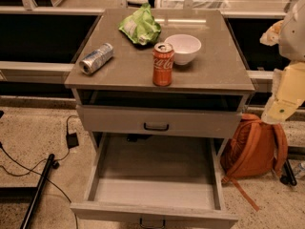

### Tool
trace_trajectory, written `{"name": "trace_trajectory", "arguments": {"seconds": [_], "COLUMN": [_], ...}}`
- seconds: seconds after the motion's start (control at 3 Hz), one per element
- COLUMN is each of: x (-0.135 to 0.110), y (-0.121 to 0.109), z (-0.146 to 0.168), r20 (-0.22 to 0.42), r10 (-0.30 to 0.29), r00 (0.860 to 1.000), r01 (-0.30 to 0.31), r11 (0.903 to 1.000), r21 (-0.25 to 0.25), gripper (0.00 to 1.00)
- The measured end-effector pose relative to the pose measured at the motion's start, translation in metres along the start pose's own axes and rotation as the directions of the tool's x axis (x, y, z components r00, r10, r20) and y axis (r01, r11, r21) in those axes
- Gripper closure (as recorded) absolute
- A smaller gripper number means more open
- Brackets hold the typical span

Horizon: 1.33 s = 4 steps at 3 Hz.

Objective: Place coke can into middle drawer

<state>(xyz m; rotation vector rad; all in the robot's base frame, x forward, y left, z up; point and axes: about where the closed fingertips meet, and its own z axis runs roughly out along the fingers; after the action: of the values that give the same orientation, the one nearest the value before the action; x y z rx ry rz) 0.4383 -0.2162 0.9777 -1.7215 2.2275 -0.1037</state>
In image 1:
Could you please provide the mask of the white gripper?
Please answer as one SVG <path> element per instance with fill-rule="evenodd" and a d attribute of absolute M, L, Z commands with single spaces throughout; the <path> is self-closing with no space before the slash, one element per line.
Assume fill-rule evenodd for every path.
<path fill-rule="evenodd" d="M 274 46 L 280 42 L 283 20 L 272 24 L 260 37 L 259 42 Z M 294 114 L 305 101 L 305 63 L 296 62 L 287 66 L 280 79 L 276 99 L 269 99 L 261 115 L 263 122 L 278 124 Z"/>

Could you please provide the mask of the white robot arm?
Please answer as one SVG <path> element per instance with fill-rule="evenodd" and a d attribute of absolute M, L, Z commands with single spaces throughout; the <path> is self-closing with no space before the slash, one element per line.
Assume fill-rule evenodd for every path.
<path fill-rule="evenodd" d="M 262 120 L 268 124 L 284 122 L 305 101 L 305 0 L 290 7 L 283 20 L 270 26 L 259 39 L 267 46 L 278 45 L 290 64 L 274 70 L 272 96 L 265 105 Z"/>

